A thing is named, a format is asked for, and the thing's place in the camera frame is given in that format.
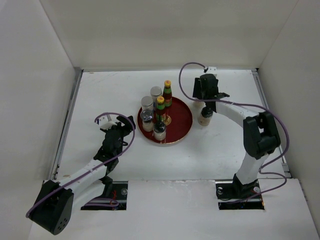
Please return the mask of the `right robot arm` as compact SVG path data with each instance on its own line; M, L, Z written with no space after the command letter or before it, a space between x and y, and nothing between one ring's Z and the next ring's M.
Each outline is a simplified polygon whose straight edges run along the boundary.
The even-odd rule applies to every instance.
M216 184L217 198L228 201L253 196L254 189L258 187L261 166L281 143L273 115L267 111L256 112L234 103L221 102L228 94L219 92L218 79L211 73L195 78L192 96L205 102L200 114L203 120L217 113L229 118L243 130L244 159L231 183Z

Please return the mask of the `small black-capped powder bottle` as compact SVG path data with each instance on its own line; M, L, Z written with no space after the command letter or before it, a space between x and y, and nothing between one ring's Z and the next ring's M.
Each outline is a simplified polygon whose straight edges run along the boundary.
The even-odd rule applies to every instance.
M157 121L153 125L153 136L157 141L163 141L166 138L166 124L163 121Z

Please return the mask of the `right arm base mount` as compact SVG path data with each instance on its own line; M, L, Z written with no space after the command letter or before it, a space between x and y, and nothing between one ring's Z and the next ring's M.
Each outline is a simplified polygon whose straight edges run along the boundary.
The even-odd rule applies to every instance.
M217 182L216 196L219 210L264 210L264 202L260 193L260 185L256 180L248 186L237 182Z

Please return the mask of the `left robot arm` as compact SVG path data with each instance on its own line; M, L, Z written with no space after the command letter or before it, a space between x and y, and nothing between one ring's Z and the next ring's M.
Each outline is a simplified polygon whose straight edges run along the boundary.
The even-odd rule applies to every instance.
M71 219L73 211L92 207L94 198L108 199L112 195L113 181L108 176L129 149L124 138L134 135L136 125L132 116L117 114L113 122L110 113L102 113L94 120L105 133L101 147L82 169L61 180L46 181L26 213L26 218L53 235L61 233Z

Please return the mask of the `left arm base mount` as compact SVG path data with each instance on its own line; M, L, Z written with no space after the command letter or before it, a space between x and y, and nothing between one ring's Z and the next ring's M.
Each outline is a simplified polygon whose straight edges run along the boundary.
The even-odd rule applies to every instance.
M114 181L112 186L105 187L102 194L86 203L82 211L125 211L127 209L129 183Z

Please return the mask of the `black-top grinder bottle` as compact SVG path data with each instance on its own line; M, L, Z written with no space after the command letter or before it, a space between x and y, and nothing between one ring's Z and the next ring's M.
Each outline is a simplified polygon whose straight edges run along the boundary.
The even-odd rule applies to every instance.
M142 120L142 128L146 132L153 131L154 128L154 113L149 109L142 110L140 113L140 118Z

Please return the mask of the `black-lid seasoning jar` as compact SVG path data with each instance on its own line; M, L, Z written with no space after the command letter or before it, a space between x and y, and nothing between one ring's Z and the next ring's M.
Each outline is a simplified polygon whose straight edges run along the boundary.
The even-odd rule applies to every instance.
M205 102L203 101L199 101L197 98L195 99L195 101L193 101L193 107L196 109L202 109L203 107L206 106Z
M212 119L213 113L214 111L211 108L207 106L203 107L197 119L198 123L201 126L208 126Z

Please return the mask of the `white bead jar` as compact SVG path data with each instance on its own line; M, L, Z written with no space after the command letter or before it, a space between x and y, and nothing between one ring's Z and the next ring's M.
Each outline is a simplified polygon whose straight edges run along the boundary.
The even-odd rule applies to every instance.
M151 96L144 96L140 102L142 110L154 111L154 101Z
M157 99L162 96L162 89L159 86L153 86L150 89L150 95L153 100L153 110L155 111L157 108Z

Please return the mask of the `green-label sauce bottle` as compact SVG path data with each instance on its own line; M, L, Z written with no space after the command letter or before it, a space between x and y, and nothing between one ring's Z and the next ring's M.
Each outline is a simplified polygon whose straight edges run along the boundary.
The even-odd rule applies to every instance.
M172 88L171 88L171 81L166 80L164 82L163 88L163 98L164 98L164 105L166 108L169 108L172 105Z
M157 98L156 103L156 120L160 122L165 122L166 120L166 106L165 106L165 99L162 96Z

